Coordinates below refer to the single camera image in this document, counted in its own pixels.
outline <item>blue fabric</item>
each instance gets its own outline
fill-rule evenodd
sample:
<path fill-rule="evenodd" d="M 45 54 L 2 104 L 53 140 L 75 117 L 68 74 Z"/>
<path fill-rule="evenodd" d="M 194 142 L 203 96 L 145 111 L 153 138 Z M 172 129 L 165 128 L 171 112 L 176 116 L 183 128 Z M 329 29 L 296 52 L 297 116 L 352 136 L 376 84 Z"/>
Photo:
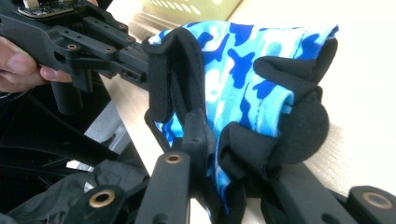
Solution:
<path fill-rule="evenodd" d="M 261 56 L 316 59 L 325 41 L 338 31 L 336 25 L 263 28 L 228 21 L 204 21 L 183 27 L 195 36 L 202 48 L 207 123 L 218 140 L 221 130 L 231 121 L 277 137 L 280 115 L 292 110 L 293 92 L 258 76 L 253 62 Z M 169 32 L 161 32 L 149 43 L 161 44 Z M 157 127 L 170 145 L 175 137 L 183 135 L 176 115 L 166 124 L 157 123 Z M 225 191 L 231 180 L 217 160 L 213 167 L 218 193 L 225 202 Z"/>

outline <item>black strap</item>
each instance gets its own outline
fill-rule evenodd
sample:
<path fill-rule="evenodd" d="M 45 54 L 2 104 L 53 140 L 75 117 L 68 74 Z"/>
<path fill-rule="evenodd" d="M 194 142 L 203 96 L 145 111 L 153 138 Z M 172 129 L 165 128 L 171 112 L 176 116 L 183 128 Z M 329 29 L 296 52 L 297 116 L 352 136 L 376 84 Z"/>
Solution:
<path fill-rule="evenodd" d="M 251 171 L 262 178 L 271 177 L 268 160 L 276 139 L 242 127 L 236 122 L 228 124 L 219 139 L 219 165 L 233 179 L 243 180 Z"/>
<path fill-rule="evenodd" d="M 183 124 L 192 110 L 205 112 L 205 69 L 201 47 L 185 28 L 171 31 L 161 45 L 142 43 L 148 56 L 151 117 L 166 122 L 177 112 Z"/>
<path fill-rule="evenodd" d="M 265 56 L 255 61 L 257 74 L 293 91 L 295 98 L 291 113 L 280 119 L 281 135 L 271 155 L 271 164 L 304 161 L 317 152 L 326 139 L 329 117 L 320 102 L 322 88 L 318 83 L 336 50 L 337 40 L 329 39 L 313 60 Z"/>
<path fill-rule="evenodd" d="M 228 209 L 224 207 L 211 179 L 207 179 L 202 196 L 197 201 L 210 211 L 210 220 L 215 224 L 240 224 L 247 206 L 245 187 L 239 182 L 233 182 L 226 191 Z"/>

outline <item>screw hole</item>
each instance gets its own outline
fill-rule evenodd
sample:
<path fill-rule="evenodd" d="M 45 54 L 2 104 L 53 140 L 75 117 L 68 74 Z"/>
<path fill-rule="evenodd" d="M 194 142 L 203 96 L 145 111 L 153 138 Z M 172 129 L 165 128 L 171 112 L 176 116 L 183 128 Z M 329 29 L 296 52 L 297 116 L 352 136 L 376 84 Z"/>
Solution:
<path fill-rule="evenodd" d="M 56 61 L 58 61 L 61 64 L 66 64 L 66 58 L 62 54 L 58 52 L 54 52 L 54 56 Z"/>
<path fill-rule="evenodd" d="M 166 161 L 168 163 L 178 163 L 181 161 L 181 157 L 178 155 L 171 155 L 169 157 L 166 158 Z"/>
<path fill-rule="evenodd" d="M 387 197 L 381 194 L 374 192 L 364 192 L 362 196 L 363 199 L 372 206 L 381 209 L 390 209 L 393 207 L 393 203 Z"/>
<path fill-rule="evenodd" d="M 323 214 L 321 218 L 326 224 L 340 224 L 338 219 L 330 214 Z"/>
<path fill-rule="evenodd" d="M 95 194 L 90 198 L 90 206 L 93 208 L 101 208 L 111 204 L 116 198 L 116 194 L 113 190 L 104 189 Z"/>
<path fill-rule="evenodd" d="M 75 44 L 70 44 L 70 45 L 67 45 L 67 48 L 68 48 L 68 49 L 77 49 L 77 45 L 75 45 Z"/>
<path fill-rule="evenodd" d="M 166 214 L 157 214 L 152 219 L 152 224 L 167 224 L 168 216 Z"/>

